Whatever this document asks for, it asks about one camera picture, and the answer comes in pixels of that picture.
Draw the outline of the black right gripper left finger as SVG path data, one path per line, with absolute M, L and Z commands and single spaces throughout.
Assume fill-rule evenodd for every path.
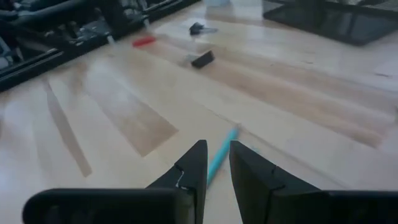
M 26 201 L 23 224 L 202 224 L 208 146 L 197 141 L 141 189 L 43 190 Z

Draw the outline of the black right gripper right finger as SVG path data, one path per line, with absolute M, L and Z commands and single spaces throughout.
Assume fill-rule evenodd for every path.
M 321 190 L 239 141 L 229 163 L 244 224 L 398 224 L 398 191 Z

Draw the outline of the teal pencil with yellow bands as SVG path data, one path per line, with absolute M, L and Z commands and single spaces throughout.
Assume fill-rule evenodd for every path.
M 209 187 L 221 167 L 223 161 L 226 159 L 226 156 L 229 152 L 230 142 L 233 140 L 237 140 L 239 136 L 240 125 L 235 125 L 227 134 L 225 139 L 222 142 L 221 147 L 217 150 L 215 156 L 210 161 L 210 165 L 208 167 L 208 175 L 207 175 L 207 187 Z

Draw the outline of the small black binder clip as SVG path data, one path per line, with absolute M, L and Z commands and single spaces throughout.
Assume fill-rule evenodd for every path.
M 215 56 L 212 50 L 205 52 L 202 55 L 187 55 L 186 60 L 189 61 L 193 68 L 201 69 L 207 66 L 209 63 L 213 62 Z

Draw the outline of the red eraser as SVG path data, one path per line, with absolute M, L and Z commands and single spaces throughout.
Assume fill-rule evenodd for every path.
M 139 39 L 136 39 L 132 42 L 133 47 L 140 47 L 143 45 L 150 44 L 152 42 L 155 42 L 156 38 L 154 36 L 148 35 L 144 37 L 140 37 Z

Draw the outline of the black clip with silver handles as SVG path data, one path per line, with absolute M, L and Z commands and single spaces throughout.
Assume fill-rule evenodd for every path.
M 202 34 L 211 34 L 211 33 L 215 33 L 215 32 L 218 32 L 218 29 L 205 27 L 203 24 L 200 24 L 199 22 L 194 23 L 189 28 L 189 33 L 191 36 L 197 36 L 197 35 L 202 35 Z

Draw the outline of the black mesh desk organizer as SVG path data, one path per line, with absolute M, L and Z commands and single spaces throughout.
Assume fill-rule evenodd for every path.
M 398 30 L 398 0 L 261 0 L 262 16 L 362 46 Z

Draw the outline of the black aluminium rig frame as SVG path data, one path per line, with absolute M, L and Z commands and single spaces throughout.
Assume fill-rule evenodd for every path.
M 137 4 L 140 4 L 142 8 L 146 10 L 148 18 L 144 21 L 142 26 L 126 35 L 137 32 L 145 26 L 148 26 L 151 22 L 169 16 L 200 1 L 201 0 L 135 0 Z M 124 36 L 108 41 L 106 44 L 119 40 Z M 91 51 L 66 52 L 56 49 L 37 50 L 35 47 L 18 47 L 11 53 L 0 53 L 0 92 L 13 88 Z

